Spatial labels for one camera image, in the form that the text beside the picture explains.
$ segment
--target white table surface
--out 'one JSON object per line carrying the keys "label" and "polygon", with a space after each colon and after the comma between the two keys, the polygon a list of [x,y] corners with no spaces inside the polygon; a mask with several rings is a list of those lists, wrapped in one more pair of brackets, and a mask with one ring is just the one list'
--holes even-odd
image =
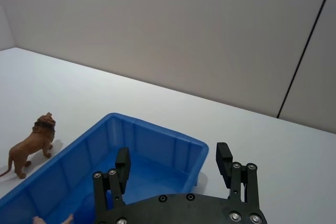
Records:
{"label": "white table surface", "polygon": [[[8,150],[49,111],[57,122],[54,154],[119,112],[208,144],[196,193],[228,196],[215,162],[216,142],[227,142],[235,161],[258,165],[269,224],[334,223],[334,134],[13,48],[0,51],[0,173]],[[46,162],[41,153],[30,160],[28,176]],[[0,178],[0,197],[21,181],[14,171]]]}

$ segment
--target white wall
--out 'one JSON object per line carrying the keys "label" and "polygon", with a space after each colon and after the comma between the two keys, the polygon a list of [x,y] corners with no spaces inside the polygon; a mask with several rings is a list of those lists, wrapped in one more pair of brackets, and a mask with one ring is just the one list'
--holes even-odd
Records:
{"label": "white wall", "polygon": [[9,27],[5,11],[0,6],[0,50],[15,47],[15,42]]}
{"label": "white wall", "polygon": [[336,133],[336,0],[327,0],[280,115]]}
{"label": "white wall", "polygon": [[19,47],[275,116],[322,0],[4,0]]}

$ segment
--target skin-colored object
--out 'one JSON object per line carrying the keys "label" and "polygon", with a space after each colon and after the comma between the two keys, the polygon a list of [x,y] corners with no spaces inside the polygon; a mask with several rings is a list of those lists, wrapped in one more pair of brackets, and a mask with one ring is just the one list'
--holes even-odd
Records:
{"label": "skin-colored object", "polygon": [[[68,217],[68,219],[66,219],[61,224],[70,224],[72,222],[73,218],[74,218],[73,215],[70,215]],[[40,217],[36,216],[36,217],[33,218],[33,224],[46,224],[46,222],[43,219],[41,219]]]}
{"label": "skin-colored object", "polygon": [[27,167],[31,164],[31,161],[27,161],[30,154],[43,151],[43,155],[46,158],[51,157],[51,153],[48,152],[52,148],[52,141],[55,137],[55,120],[51,117],[51,113],[40,116],[35,122],[32,133],[22,142],[18,143],[9,150],[8,157],[8,170],[0,175],[0,177],[9,173],[12,169],[12,162],[14,162],[15,173],[19,178],[25,178],[26,174],[22,172],[23,167]]}

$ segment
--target lion tail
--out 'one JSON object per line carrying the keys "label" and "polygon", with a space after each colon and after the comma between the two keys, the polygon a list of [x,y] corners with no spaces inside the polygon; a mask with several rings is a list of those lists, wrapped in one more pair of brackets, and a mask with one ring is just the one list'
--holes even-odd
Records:
{"label": "lion tail", "polygon": [[5,171],[4,173],[2,173],[0,175],[0,177],[6,175],[7,173],[9,173],[11,171],[11,169],[12,169],[12,162],[13,162],[13,159],[12,159],[11,155],[9,155],[9,157],[8,157],[8,170]]}

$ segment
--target blue storage tray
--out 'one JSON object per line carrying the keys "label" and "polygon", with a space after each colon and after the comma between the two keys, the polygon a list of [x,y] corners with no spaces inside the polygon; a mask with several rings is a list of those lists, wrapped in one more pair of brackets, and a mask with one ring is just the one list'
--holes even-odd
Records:
{"label": "blue storage tray", "polygon": [[33,216],[60,224],[92,194],[92,173],[114,167],[128,147],[131,172],[123,199],[189,193],[208,146],[176,131],[111,113],[0,199],[0,222],[31,224]]}

